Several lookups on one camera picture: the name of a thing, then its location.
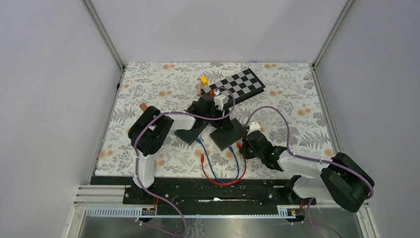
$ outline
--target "red cable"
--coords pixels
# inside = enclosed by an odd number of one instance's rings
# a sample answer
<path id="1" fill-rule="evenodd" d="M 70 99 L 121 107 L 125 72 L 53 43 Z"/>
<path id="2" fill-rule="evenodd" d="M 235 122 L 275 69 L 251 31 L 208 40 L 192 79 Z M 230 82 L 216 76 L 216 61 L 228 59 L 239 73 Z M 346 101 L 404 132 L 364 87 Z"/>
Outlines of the red cable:
<path id="1" fill-rule="evenodd" d="M 220 182 L 217 182 L 217 181 L 212 180 L 212 179 L 211 179 L 211 178 L 209 178 L 209 176 L 206 174 L 206 171 L 204 171 L 204 155 L 201 155 L 201 169 L 203 170 L 204 175 L 206 176 L 206 178 L 207 178 L 210 182 L 212 182 L 212 183 L 214 183 L 214 184 L 217 184 L 217 185 L 221 185 L 221 186 L 228 186 L 228 185 L 232 185 L 232 184 L 235 184 L 235 183 L 239 182 L 239 180 L 241 180 L 241 179 L 242 179 L 242 177 L 245 175 L 245 172 L 247 171 L 247 160 L 245 160 L 245 159 L 244 159 L 244 162 L 245 162 L 245 169 L 244 169 L 244 172 L 242 173 L 242 175 L 241 175 L 241 176 L 240 176 L 237 180 L 232 181 L 232 182 L 229 182 L 229 183 L 220 183 Z"/>

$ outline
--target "floral tablecloth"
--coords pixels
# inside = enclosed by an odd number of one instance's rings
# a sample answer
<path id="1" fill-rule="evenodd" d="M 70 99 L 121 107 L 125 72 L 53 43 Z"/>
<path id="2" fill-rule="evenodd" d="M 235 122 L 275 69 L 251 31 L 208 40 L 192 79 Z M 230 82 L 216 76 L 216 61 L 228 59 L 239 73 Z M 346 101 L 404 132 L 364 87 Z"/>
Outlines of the floral tablecloth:
<path id="1" fill-rule="evenodd" d="M 127 132 L 143 113 L 139 107 L 141 103 L 154 105 L 163 112 L 182 111 L 193 100 L 198 100 L 199 76 L 205 75 L 209 84 L 212 84 L 247 68 L 265 84 L 265 92 L 238 104 L 231 118 L 244 123 L 254 109 L 264 105 L 274 106 L 284 113 L 290 124 L 290 145 L 294 152 L 332 156 L 326 120 L 308 63 L 131 62 L 127 66 L 103 147 L 98 155 L 95 175 L 134 174 L 136 156 Z M 252 121 L 260 123 L 263 134 L 273 145 L 286 145 L 286 127 L 275 111 L 260 111 L 253 116 Z M 210 125 L 207 126 L 200 139 L 207 148 L 217 176 L 234 178 L 237 169 L 233 154 L 228 149 L 218 149 L 209 136 L 213 130 Z M 244 161 L 236 145 L 233 147 L 242 172 Z M 194 142 L 189 146 L 172 132 L 158 151 L 155 176 L 202 178 L 202 153 L 200 144 Z M 211 174 L 206 161 L 205 169 Z M 251 159 L 247 161 L 244 178 L 285 179 L 291 175 L 267 169 L 258 159 Z"/>

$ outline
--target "yellow block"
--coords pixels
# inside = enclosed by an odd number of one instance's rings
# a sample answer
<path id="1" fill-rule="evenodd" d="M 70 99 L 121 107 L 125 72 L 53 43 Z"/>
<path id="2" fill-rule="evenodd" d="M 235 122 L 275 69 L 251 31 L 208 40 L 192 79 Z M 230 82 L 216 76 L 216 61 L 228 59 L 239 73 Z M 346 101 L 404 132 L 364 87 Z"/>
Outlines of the yellow block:
<path id="1" fill-rule="evenodd" d="M 201 77 L 200 77 L 200 80 L 201 80 L 201 83 L 202 83 L 204 86 L 207 86 L 207 79 L 206 79 L 206 77 L 201 76 Z"/>

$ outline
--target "metal floor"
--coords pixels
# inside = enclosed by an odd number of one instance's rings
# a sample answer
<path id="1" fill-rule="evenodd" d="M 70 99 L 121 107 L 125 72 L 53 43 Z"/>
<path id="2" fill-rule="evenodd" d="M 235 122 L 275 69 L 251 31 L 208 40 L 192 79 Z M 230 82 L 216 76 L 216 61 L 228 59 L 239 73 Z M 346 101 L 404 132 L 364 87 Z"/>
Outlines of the metal floor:
<path id="1" fill-rule="evenodd" d="M 311 208 L 314 222 L 332 226 L 343 237 L 362 238 L 357 214 L 341 208 Z M 189 229 L 186 238 L 317 238 L 310 224 L 290 225 L 285 219 L 187 219 Z M 155 218 L 150 223 L 182 233 L 183 224 L 179 218 Z M 326 238 L 338 237 L 334 232 L 316 226 Z M 155 229 L 139 226 L 133 218 L 85 217 L 81 238 L 171 238 Z"/>

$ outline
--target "blue cable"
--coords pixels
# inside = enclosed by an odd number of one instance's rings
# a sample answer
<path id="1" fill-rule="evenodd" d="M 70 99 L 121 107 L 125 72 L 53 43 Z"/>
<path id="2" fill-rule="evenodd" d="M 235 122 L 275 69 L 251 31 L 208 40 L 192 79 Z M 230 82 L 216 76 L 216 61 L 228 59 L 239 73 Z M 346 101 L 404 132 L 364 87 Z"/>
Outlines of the blue cable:
<path id="1" fill-rule="evenodd" d="M 236 155 L 235 155 L 235 152 L 233 151 L 232 146 L 229 146 L 229 150 L 230 150 L 230 152 L 232 152 L 233 157 L 235 157 L 236 167 L 238 168 L 238 173 L 236 174 L 236 178 L 235 178 L 234 180 L 229 181 L 229 182 L 224 182 L 224 181 L 220 181 L 220 180 L 217 178 L 216 174 L 214 173 L 214 171 L 213 171 L 213 167 L 211 166 L 211 162 L 210 162 L 210 159 L 209 159 L 209 155 L 207 154 L 207 150 L 206 150 L 206 147 L 204 146 L 204 144 L 201 142 L 201 140 L 200 140 L 199 138 L 196 138 L 196 141 L 197 141 L 198 143 L 200 143 L 200 144 L 201 144 L 201 146 L 203 147 L 204 152 L 206 153 L 207 161 L 209 162 L 209 165 L 210 165 L 211 172 L 213 173 L 214 179 L 215 179 L 217 182 L 219 182 L 219 183 L 230 183 L 230 182 L 233 182 L 233 181 L 235 181 L 235 180 L 237 180 L 237 179 L 238 179 L 238 177 L 239 177 L 239 162 L 238 162 L 238 158 L 236 158 Z"/>

